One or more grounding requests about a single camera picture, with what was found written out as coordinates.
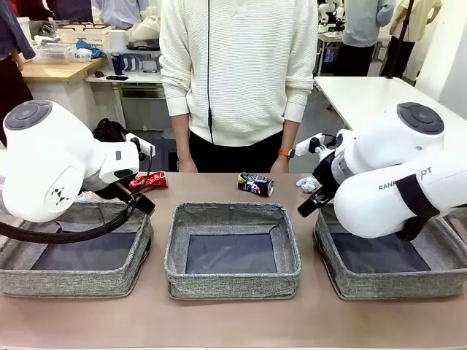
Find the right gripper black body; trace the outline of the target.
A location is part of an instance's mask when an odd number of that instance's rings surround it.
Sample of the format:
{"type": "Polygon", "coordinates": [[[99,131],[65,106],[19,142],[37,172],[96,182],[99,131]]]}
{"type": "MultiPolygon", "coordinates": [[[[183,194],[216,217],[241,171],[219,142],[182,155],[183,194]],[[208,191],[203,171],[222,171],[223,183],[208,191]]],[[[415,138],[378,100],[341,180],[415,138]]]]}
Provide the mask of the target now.
{"type": "Polygon", "coordinates": [[[312,172],[313,177],[319,182],[318,197],[321,200],[332,200],[338,190],[340,184],[334,178],[332,173],[332,162],[335,158],[335,151],[331,150],[328,155],[320,159],[315,170],[312,172]]]}

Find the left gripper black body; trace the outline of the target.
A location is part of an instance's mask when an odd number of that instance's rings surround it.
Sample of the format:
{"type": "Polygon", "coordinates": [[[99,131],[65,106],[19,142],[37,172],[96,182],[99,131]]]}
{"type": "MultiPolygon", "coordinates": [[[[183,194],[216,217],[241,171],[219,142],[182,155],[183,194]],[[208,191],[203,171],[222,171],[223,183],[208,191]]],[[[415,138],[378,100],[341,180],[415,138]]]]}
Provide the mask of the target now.
{"type": "Polygon", "coordinates": [[[112,198],[116,198],[131,207],[145,207],[143,195],[134,192],[120,182],[109,185],[109,192],[112,198]]]}

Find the person's left hand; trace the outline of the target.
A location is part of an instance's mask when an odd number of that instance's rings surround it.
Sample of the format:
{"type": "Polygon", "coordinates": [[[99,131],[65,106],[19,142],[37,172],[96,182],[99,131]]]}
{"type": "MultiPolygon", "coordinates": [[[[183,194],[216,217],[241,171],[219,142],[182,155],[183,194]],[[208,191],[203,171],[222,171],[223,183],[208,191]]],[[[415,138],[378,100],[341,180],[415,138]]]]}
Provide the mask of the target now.
{"type": "Polygon", "coordinates": [[[289,158],[284,155],[279,155],[271,167],[271,174],[288,174],[289,173],[289,158]]]}

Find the person's right hand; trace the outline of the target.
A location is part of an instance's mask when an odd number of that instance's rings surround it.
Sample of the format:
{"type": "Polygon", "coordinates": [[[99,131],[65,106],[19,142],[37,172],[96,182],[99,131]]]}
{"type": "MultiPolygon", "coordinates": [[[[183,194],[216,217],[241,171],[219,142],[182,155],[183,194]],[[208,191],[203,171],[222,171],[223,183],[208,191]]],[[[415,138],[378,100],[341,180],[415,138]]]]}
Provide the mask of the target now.
{"type": "Polygon", "coordinates": [[[197,173],[198,169],[192,157],[188,155],[179,158],[178,171],[181,173],[197,173]]]}

